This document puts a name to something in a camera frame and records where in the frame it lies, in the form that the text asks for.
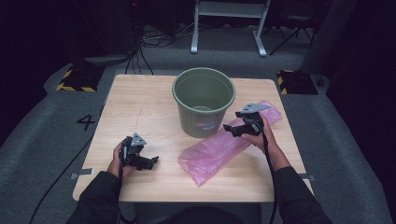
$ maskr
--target wooden table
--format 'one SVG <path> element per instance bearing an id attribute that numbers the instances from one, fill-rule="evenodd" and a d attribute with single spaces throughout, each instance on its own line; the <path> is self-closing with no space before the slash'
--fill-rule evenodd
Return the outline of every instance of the wooden table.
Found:
<path id="1" fill-rule="evenodd" d="M 179 166 L 177 157 L 183 149 L 202 139 L 190 137 L 181 129 L 177 103 L 172 95 L 175 78 L 115 77 L 82 167 L 93 168 L 94 173 L 78 178 L 73 193 L 75 200 L 100 171 L 107 169 L 114 147 L 134 133 L 147 141 L 140 155 L 160 156 L 160 159 L 151 171 L 135 170 L 124 179 L 121 201 L 260 203 L 274 200 L 268 165 L 264 155 L 254 146 L 236 155 L 201 187 Z M 234 120 L 234 112 L 247 103 L 261 100 L 272 103 L 282 113 L 282 120 L 272 126 L 276 140 L 297 173 L 304 174 L 304 165 L 274 81 L 247 78 L 232 78 L 232 81 L 236 96 L 223 123 Z"/>

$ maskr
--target white stand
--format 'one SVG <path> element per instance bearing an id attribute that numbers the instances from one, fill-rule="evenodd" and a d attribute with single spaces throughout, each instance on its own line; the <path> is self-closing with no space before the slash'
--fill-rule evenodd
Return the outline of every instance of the white stand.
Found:
<path id="1" fill-rule="evenodd" d="M 265 4 L 246 4 L 246 3 L 225 3 L 225 2 L 206 2 L 196 0 L 194 15 L 194 33 L 192 35 L 191 53 L 198 51 L 198 20 L 199 16 L 222 16 L 222 17 L 243 17 L 260 18 L 259 29 L 253 31 L 253 37 L 257 48 L 262 57 L 267 56 L 265 48 L 260 38 L 265 17 L 271 0 L 266 0 Z"/>

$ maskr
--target chair leg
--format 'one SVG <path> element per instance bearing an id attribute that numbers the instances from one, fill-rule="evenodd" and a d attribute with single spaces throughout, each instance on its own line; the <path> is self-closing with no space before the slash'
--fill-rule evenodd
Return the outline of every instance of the chair leg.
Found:
<path id="1" fill-rule="evenodd" d="M 288 40 L 290 40 L 292 37 L 297 35 L 299 33 L 299 31 L 300 31 L 300 29 L 296 29 L 291 35 L 289 35 L 288 38 L 286 38 L 282 43 L 280 43 L 280 45 L 278 45 L 273 51 L 271 51 L 270 55 L 273 55 L 275 51 L 280 49 L 280 47 L 282 47 L 286 42 L 288 42 Z"/>

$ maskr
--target gray floor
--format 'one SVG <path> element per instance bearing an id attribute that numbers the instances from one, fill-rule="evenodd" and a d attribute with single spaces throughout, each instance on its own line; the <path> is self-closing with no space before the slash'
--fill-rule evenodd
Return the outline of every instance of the gray floor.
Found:
<path id="1" fill-rule="evenodd" d="M 251 29 L 205 30 L 195 55 L 190 54 L 190 35 L 165 48 L 143 48 L 143 53 L 155 75 L 177 75 L 204 66 L 230 77 L 276 80 L 278 70 L 301 66 L 309 46 L 303 33 L 273 56 L 262 58 Z M 272 30 L 262 40 L 271 50 L 281 41 L 281 35 Z M 128 74 L 149 74 L 140 54 L 141 72 L 136 62 L 134 58 Z M 49 78 L 45 84 L 47 97 L 20 122 L 0 150 L 0 223 L 29 221 L 40 198 L 89 141 L 112 80 L 126 67 L 126 63 L 108 67 L 98 92 L 56 91 L 69 65 Z M 325 95 L 326 87 L 318 91 L 319 95 L 281 95 L 305 168 L 317 179 L 312 187 L 318 201 L 334 223 L 392 223 L 380 182 Z M 96 123 L 84 131 L 77 120 L 88 114 Z M 70 174 L 81 168 L 87 149 L 47 195 L 34 223 L 66 222 L 76 206 L 72 199 L 76 180 L 71 180 Z M 121 208 L 126 217 L 134 216 L 130 203 L 122 203 Z M 268 222 L 270 213 L 271 204 L 264 203 L 262 223 Z"/>

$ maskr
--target person's left hand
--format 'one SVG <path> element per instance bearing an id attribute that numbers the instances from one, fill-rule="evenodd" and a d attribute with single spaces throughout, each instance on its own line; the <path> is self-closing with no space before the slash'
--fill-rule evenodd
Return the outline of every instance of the person's left hand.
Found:
<path id="1" fill-rule="evenodd" d="M 120 150 L 121 150 L 121 143 L 119 143 L 113 151 L 113 161 L 108 165 L 107 171 L 113 174 L 116 177 L 119 177 L 120 174 Z M 122 179 L 131 173 L 134 168 L 130 165 L 126 165 L 123 168 Z"/>

